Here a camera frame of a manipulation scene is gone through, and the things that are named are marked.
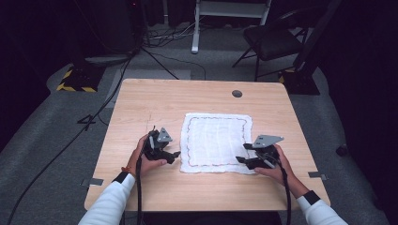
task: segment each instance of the white sleeve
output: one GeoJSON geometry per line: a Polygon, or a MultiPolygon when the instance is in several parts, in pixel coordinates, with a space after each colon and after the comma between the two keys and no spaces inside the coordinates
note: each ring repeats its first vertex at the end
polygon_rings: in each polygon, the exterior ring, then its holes
{"type": "Polygon", "coordinates": [[[297,201],[309,225],[347,224],[330,206],[319,199],[313,191],[299,197],[297,201]],[[317,199],[307,199],[306,195],[308,194],[313,194],[317,199]]]}
{"type": "Polygon", "coordinates": [[[134,183],[135,179],[131,174],[122,172],[103,190],[79,224],[119,224],[134,183]]]}

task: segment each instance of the circular hole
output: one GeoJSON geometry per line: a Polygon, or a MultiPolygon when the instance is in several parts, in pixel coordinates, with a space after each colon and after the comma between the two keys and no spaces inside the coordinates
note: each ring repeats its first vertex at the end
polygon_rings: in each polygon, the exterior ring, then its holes
{"type": "Polygon", "coordinates": [[[240,97],[242,97],[242,92],[241,91],[239,91],[239,90],[234,90],[233,92],[232,92],[232,95],[235,97],[235,98],[240,98],[240,97]]]}

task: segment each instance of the hazard tape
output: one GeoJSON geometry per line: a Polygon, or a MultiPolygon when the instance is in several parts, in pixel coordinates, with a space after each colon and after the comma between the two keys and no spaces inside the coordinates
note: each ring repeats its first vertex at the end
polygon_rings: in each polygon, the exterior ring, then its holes
{"type": "Polygon", "coordinates": [[[69,85],[68,83],[76,83],[73,73],[73,67],[70,67],[62,79],[61,83],[57,86],[57,91],[80,91],[80,92],[98,92],[98,83],[91,83],[89,85],[81,85],[80,83],[69,85]]]}

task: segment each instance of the black chair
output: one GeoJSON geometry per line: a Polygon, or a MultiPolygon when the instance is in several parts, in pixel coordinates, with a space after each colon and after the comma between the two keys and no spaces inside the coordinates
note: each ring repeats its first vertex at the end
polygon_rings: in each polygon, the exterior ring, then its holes
{"type": "Polygon", "coordinates": [[[240,56],[232,67],[234,68],[242,59],[257,56],[255,82],[259,77],[293,68],[292,66],[258,75],[260,59],[262,61],[269,61],[299,53],[303,49],[309,29],[316,26],[319,19],[325,14],[326,9],[327,7],[297,9],[284,14],[269,24],[247,28],[244,30],[243,36],[249,43],[250,48],[240,56]],[[293,34],[290,31],[298,27],[301,28],[298,33],[293,34]],[[299,41],[298,36],[303,36],[302,42],[299,41]],[[250,51],[254,51],[254,54],[246,56],[250,51]]]}

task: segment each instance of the hand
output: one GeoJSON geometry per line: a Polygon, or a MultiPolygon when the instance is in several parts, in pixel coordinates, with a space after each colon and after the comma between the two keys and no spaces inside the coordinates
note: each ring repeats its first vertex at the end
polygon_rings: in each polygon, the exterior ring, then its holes
{"type": "MultiPolygon", "coordinates": [[[[135,167],[137,164],[137,159],[140,156],[141,149],[145,144],[145,140],[147,139],[148,135],[146,134],[143,136],[140,141],[137,143],[137,147],[132,152],[127,167],[130,167],[130,173],[135,176],[135,167]]],[[[159,159],[159,160],[149,160],[146,158],[145,154],[142,155],[142,163],[141,163],[141,172],[140,175],[146,174],[148,171],[158,168],[167,163],[166,159],[159,159]]]]}
{"type": "MultiPolygon", "coordinates": [[[[307,187],[305,187],[293,173],[289,160],[287,160],[287,157],[284,155],[282,148],[278,144],[274,144],[274,146],[278,151],[279,160],[281,161],[281,164],[287,173],[287,184],[289,185],[290,191],[296,198],[304,195],[309,191],[309,189],[307,189],[307,187]]],[[[284,186],[282,171],[279,165],[277,165],[275,169],[266,169],[266,168],[257,167],[254,168],[254,171],[256,173],[269,176],[273,178],[275,181],[277,181],[279,184],[284,186]]]]}

